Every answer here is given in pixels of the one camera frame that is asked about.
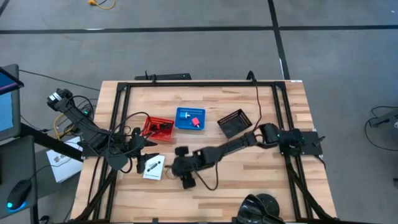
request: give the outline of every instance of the concrete floor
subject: concrete floor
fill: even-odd
[[[280,26],[398,24],[395,0],[278,0]],[[173,26],[271,26],[265,0],[117,0],[109,11],[86,1],[10,0],[0,30]],[[396,223],[398,152],[370,145],[363,133],[370,109],[398,105],[398,30],[282,31],[291,79],[303,80],[315,127],[325,135],[327,175],[342,220]],[[1,65],[99,88],[103,80],[149,73],[191,73],[194,79],[281,79],[273,31],[0,35]],[[96,98],[98,92],[26,73],[21,113],[49,128],[57,116],[45,103],[56,88]],[[377,111],[383,114],[387,110]],[[398,149],[398,130],[370,129],[380,145]],[[39,213],[61,222],[78,176],[39,200]],[[26,223],[21,212],[0,223]]]

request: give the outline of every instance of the blue container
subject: blue container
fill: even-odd
[[[188,113],[187,119],[181,118],[180,113]],[[177,108],[177,114],[175,115],[175,127],[178,129],[189,129],[189,130],[203,130],[205,128],[205,109],[199,108]],[[192,118],[199,119],[199,128],[192,124]]]

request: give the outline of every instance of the black basket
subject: black basket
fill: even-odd
[[[231,138],[234,135],[239,134],[241,131],[252,125],[242,109],[218,120],[217,123],[227,138]]]

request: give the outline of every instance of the computer mouse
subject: computer mouse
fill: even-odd
[[[11,190],[7,199],[7,208],[11,211],[20,208],[26,201],[27,196],[32,188],[32,182],[28,180],[20,180]]]

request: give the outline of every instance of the wooden tabletop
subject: wooden tabletop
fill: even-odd
[[[109,128],[117,83],[103,82],[99,94],[95,123],[104,129]],[[302,131],[313,129],[303,83],[286,81],[286,87],[295,127]],[[258,90],[262,108],[260,123],[277,124],[271,88],[259,86]],[[123,99],[122,96],[118,121]],[[279,99],[284,112],[281,92]],[[165,155],[165,165],[172,164],[175,157],[174,149],[177,146],[189,146],[190,151],[193,151],[225,143],[227,138],[221,132],[217,121],[226,115],[242,109],[252,123],[256,123],[259,118],[256,89],[252,86],[134,87],[127,115],[145,111],[151,116],[175,119],[179,106],[206,109],[205,129],[189,131],[175,128],[170,142],[156,141],[159,143],[158,146],[144,148],[142,152],[159,152]],[[142,128],[145,118],[144,115],[133,116],[126,124],[131,128]],[[335,217],[336,212],[323,164],[313,156],[302,156],[302,160],[309,191],[324,210]],[[95,162],[96,158],[84,161],[71,218],[77,217],[86,207]],[[160,222],[228,222],[231,221],[231,217],[237,215],[246,195],[261,193],[270,194],[277,199],[280,217],[285,221],[294,220],[285,162],[278,147],[268,150],[256,146],[248,147],[224,157],[218,165],[220,183],[216,191],[207,190],[198,178],[196,187],[184,190],[179,179],[174,180],[165,174],[166,169],[159,181],[143,179],[136,173],[135,159],[133,163],[132,172],[118,172],[111,222],[151,222],[152,218],[159,218]],[[101,169],[101,166],[98,167],[96,183]],[[200,174],[209,186],[215,185],[214,168],[200,171]],[[302,216],[305,217],[302,194],[299,190],[297,192]],[[104,203],[100,217],[104,217]]]

